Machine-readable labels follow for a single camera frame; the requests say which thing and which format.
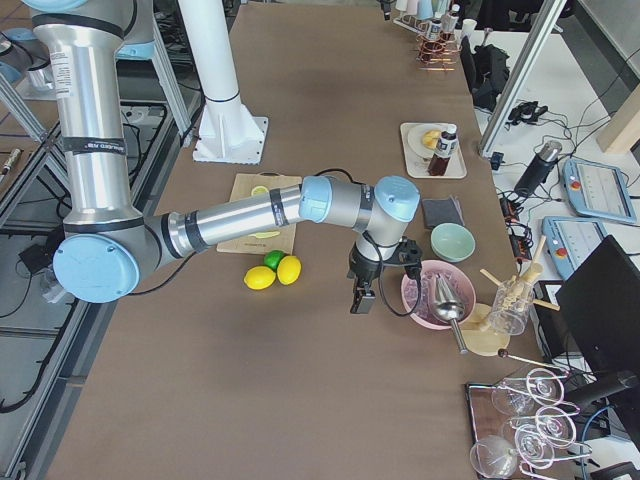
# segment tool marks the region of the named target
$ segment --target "wall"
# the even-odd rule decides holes
[[[640,0],[579,0],[623,58],[640,48]],[[640,76],[640,52],[629,61]]]

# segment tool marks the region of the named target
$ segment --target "bowl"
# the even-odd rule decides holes
[[[449,281],[455,292],[462,300],[462,303],[464,303],[464,318],[458,323],[463,323],[469,315],[471,315],[476,303],[476,292],[471,280],[469,280],[469,277],[467,277],[458,267],[447,262],[441,262],[440,260],[424,260],[422,262],[422,295],[420,298],[420,304],[418,305],[415,313],[411,314],[411,318],[423,327],[430,328],[432,330],[447,330],[450,329],[451,326],[438,319],[429,309],[429,303],[433,301],[435,276],[438,273],[443,275]],[[406,275],[402,277],[401,296],[404,308],[407,312],[410,311],[417,300],[418,289],[416,282],[409,279]]]
[[[457,263],[471,256],[476,241],[462,225],[441,223],[431,232],[431,249],[442,260]]]

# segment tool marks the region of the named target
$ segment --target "blue device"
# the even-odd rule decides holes
[[[600,245],[607,231],[595,218],[544,217],[542,233],[556,270],[566,280]]]
[[[635,224],[636,214],[617,167],[571,158],[563,167],[569,202],[578,215]]]

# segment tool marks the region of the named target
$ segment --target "black bag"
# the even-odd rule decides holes
[[[469,39],[463,38],[460,58],[473,104],[493,112],[509,79],[509,56],[493,45],[477,46],[475,51],[471,53]]]

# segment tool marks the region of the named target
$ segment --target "blue cable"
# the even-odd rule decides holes
[[[596,417],[600,415],[602,412],[604,412],[605,410],[608,410],[610,408],[611,408],[611,405],[602,407],[600,410],[598,410],[596,413],[594,413],[589,417],[589,420],[587,420],[587,422],[584,424],[584,430],[582,430],[582,437],[580,438],[580,442],[584,443],[585,440],[587,439],[587,431],[589,430],[589,427],[591,426],[593,421],[596,419]],[[587,480],[588,479],[587,463],[584,461],[584,457],[580,459],[580,469],[582,470],[582,479]]]

